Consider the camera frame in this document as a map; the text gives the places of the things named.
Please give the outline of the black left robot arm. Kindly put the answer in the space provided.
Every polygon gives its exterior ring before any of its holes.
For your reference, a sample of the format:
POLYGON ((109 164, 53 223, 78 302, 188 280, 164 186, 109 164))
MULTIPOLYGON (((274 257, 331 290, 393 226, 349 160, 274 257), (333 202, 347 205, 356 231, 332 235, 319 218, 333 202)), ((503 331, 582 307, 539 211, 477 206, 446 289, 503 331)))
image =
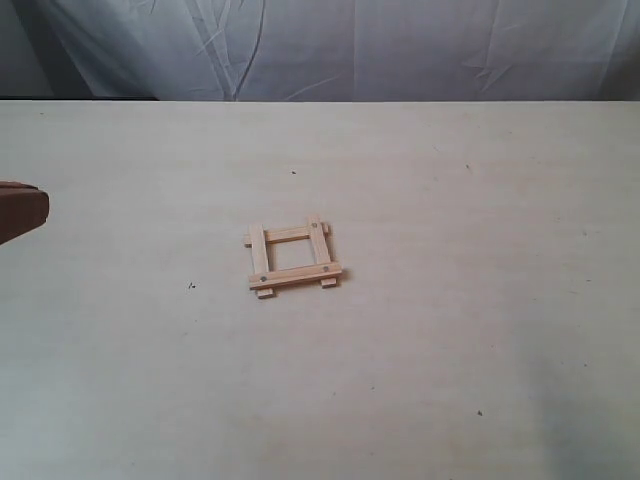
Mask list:
POLYGON ((50 199, 45 191, 12 181, 2 181, 0 191, 1 245, 46 223, 50 199))

